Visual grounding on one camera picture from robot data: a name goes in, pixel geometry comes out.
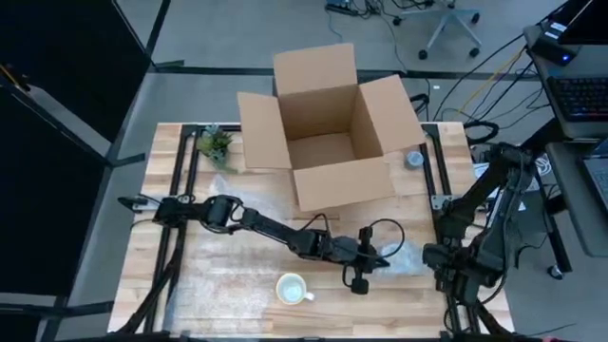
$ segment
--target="white mug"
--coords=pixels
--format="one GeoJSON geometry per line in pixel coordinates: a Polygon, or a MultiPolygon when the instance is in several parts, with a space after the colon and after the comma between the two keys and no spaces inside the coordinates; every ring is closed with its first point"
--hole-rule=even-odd
{"type": "Polygon", "coordinates": [[[314,294],[306,292],[306,281],[297,274],[285,274],[276,283],[276,296],[287,305],[295,305],[305,298],[314,300],[314,294]]]}

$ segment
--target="laptop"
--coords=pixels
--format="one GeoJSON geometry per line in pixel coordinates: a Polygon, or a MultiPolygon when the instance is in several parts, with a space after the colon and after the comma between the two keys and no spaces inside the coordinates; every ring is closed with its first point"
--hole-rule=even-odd
{"type": "Polygon", "coordinates": [[[608,213],[608,139],[600,142],[589,155],[582,158],[582,167],[608,213]]]}

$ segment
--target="keyboard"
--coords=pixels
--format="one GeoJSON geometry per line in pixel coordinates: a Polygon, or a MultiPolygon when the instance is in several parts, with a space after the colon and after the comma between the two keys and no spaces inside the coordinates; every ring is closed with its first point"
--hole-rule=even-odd
{"type": "Polygon", "coordinates": [[[608,121],[608,77],[550,77],[549,87],[567,121],[608,121]]]}

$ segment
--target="computer monitor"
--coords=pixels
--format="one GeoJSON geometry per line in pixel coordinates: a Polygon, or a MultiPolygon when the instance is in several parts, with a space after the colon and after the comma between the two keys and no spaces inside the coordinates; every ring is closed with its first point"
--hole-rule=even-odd
{"type": "Polygon", "coordinates": [[[604,45],[608,44],[608,1],[570,0],[556,15],[555,21],[566,27],[560,36],[560,44],[604,45]]]}

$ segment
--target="office chair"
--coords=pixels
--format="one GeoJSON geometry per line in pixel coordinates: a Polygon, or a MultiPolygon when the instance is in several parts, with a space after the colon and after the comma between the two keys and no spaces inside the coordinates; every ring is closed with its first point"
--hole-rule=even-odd
{"type": "Polygon", "coordinates": [[[468,27],[466,22],[463,21],[463,19],[461,19],[461,17],[460,17],[460,16],[464,16],[464,15],[472,15],[471,23],[477,24],[477,22],[479,22],[479,18],[480,18],[479,11],[476,9],[456,9],[455,3],[456,3],[456,0],[436,0],[436,1],[434,1],[434,4],[442,6],[443,7],[442,9],[407,10],[407,11],[401,12],[401,14],[399,14],[399,16],[395,17],[392,20],[392,23],[395,26],[399,26],[399,24],[401,24],[401,21],[408,17],[418,16],[418,15],[428,15],[431,13],[442,14],[442,18],[441,18],[441,21],[439,22],[439,26],[433,32],[433,35],[428,40],[427,48],[421,49],[420,51],[418,51],[418,58],[420,58],[421,60],[426,60],[426,58],[428,57],[428,50],[435,43],[435,40],[437,40],[439,33],[441,33],[441,31],[444,30],[444,28],[447,25],[447,22],[450,19],[453,19],[455,24],[458,24],[459,26],[463,27],[463,29],[465,29],[466,35],[473,41],[473,43],[475,43],[476,47],[474,47],[468,53],[468,55],[471,57],[475,57],[479,54],[479,48],[482,46],[482,41],[479,40],[477,35],[468,27]]]}

